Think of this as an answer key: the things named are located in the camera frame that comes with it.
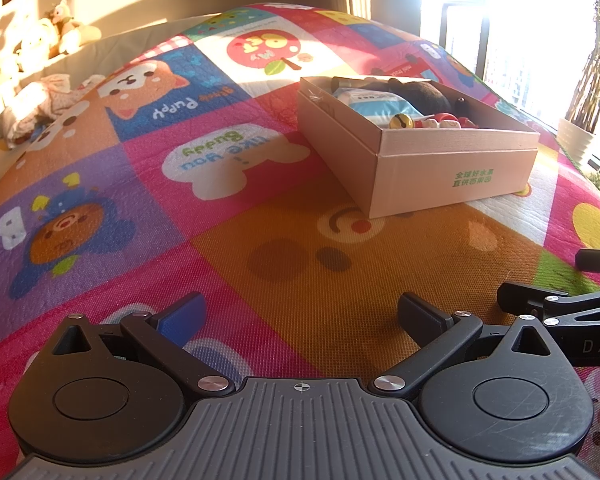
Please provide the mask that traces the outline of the pink cardboard box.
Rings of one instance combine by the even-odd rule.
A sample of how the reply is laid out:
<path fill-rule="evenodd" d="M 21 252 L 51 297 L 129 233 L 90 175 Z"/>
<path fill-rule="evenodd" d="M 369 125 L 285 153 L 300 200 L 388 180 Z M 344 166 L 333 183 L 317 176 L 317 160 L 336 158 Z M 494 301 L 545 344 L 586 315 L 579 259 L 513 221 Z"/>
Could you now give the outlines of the pink cardboard box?
<path fill-rule="evenodd" d="M 474 98 L 471 128 L 381 129 L 330 92 L 301 79 L 298 125 L 368 218 L 482 200 L 522 190 L 539 133 Z"/>

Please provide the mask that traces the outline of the bear figurine keychain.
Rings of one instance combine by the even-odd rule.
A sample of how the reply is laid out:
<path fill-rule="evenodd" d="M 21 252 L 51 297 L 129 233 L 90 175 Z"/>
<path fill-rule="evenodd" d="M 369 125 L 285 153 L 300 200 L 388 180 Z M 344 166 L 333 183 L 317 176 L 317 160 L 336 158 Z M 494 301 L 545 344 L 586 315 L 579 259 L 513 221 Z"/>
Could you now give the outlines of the bear figurine keychain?
<path fill-rule="evenodd" d="M 411 117 L 407 114 L 395 114 L 389 120 L 390 129 L 433 129 L 438 128 L 439 123 L 434 117 Z"/>

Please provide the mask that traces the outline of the white plush toy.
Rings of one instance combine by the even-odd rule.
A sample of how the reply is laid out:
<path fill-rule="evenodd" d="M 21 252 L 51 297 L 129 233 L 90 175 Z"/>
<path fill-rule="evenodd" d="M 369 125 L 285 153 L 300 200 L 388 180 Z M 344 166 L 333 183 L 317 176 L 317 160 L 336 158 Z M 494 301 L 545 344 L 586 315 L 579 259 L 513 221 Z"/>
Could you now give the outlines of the white plush toy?
<path fill-rule="evenodd" d="M 7 78 L 39 72 L 59 54 L 58 46 L 59 32 L 49 18 L 28 21 L 18 44 L 2 57 L 1 72 Z"/>

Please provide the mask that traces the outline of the colourful cartoon play mat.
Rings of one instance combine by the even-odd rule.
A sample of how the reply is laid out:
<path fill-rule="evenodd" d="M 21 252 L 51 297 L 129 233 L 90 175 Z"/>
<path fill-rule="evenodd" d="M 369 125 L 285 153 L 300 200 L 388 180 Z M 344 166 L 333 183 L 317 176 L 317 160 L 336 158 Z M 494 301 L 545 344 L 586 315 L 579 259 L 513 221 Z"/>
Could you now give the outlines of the colourful cartoon play mat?
<path fill-rule="evenodd" d="M 190 292 L 187 349 L 246 375 L 373 378 L 415 350 L 414 292 L 489 324 L 498 286 L 600 290 L 574 268 L 600 248 L 600 192 L 542 131 L 513 194 L 366 219 L 298 127 L 299 81 L 442 82 L 516 110 L 442 47 L 337 11 L 222 13 L 110 74 L 0 181 L 0 478 L 19 453 L 7 402 L 70 313 L 113 323 Z"/>

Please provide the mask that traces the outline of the blue white wet wipes pack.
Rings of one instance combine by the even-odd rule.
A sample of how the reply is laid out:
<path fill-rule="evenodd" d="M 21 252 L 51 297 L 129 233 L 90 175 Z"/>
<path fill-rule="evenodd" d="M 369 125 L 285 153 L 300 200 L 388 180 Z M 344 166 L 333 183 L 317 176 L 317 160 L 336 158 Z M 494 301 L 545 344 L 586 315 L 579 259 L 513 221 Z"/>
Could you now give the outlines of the blue white wet wipes pack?
<path fill-rule="evenodd" d="M 424 117 L 414 105 L 392 92 L 339 88 L 332 95 L 380 128 L 388 128 L 394 116 Z"/>

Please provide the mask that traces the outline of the white potted plant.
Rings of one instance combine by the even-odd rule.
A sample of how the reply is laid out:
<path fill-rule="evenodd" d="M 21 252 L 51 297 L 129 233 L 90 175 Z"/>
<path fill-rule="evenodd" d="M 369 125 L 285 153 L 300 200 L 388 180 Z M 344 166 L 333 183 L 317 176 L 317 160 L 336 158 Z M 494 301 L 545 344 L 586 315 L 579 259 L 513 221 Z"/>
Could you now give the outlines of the white potted plant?
<path fill-rule="evenodd" d="M 594 0 L 594 22 L 594 47 L 557 131 L 558 144 L 577 166 L 588 160 L 600 119 L 600 0 Z"/>

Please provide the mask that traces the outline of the black plush bear toy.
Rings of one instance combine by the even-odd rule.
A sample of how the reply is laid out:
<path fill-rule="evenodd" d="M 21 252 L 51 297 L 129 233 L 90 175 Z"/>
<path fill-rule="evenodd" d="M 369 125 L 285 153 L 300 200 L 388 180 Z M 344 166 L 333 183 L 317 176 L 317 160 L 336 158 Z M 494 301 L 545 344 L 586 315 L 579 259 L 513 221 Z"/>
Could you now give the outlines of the black plush bear toy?
<path fill-rule="evenodd" d="M 450 113 L 455 117 L 469 116 L 469 105 L 464 98 L 450 101 L 430 82 L 401 82 L 396 78 L 390 78 L 388 87 L 393 93 L 410 102 L 423 115 Z"/>

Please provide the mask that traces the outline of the yellow teddy bear plush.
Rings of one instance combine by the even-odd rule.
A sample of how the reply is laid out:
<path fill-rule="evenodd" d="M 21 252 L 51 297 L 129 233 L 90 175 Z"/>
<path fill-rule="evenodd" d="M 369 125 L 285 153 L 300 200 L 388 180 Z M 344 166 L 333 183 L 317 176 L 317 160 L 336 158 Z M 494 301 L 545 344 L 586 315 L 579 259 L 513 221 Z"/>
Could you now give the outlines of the yellow teddy bear plush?
<path fill-rule="evenodd" d="M 73 54 L 80 47 L 102 39 L 102 32 L 93 25 L 84 24 L 74 18 L 67 0 L 61 0 L 50 14 L 58 29 L 58 53 Z"/>

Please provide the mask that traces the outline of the crumpled clothes pile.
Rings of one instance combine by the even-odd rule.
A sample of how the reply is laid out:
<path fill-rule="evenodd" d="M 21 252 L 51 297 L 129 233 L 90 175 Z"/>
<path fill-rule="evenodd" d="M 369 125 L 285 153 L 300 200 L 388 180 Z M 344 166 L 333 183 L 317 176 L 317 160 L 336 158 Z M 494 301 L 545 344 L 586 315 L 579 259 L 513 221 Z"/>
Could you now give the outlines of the crumpled clothes pile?
<path fill-rule="evenodd" d="M 8 148 L 30 140 L 36 127 L 58 119 L 105 79 L 94 74 L 72 88 L 69 74 L 53 74 L 27 84 L 5 105 L 3 136 Z"/>

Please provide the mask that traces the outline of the red round toy figure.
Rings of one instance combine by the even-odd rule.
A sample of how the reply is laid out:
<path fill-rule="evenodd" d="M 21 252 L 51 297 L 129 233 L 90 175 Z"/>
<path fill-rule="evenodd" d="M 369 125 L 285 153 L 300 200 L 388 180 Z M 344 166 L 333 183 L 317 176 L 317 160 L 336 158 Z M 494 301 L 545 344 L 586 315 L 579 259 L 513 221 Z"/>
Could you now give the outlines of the red round toy figure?
<path fill-rule="evenodd" d="M 447 128 L 447 129 L 460 129 L 460 128 L 469 128 L 469 129 L 477 129 L 478 126 L 470 120 L 468 117 L 456 117 L 451 113 L 438 113 L 434 114 L 434 120 L 438 124 L 439 128 Z"/>

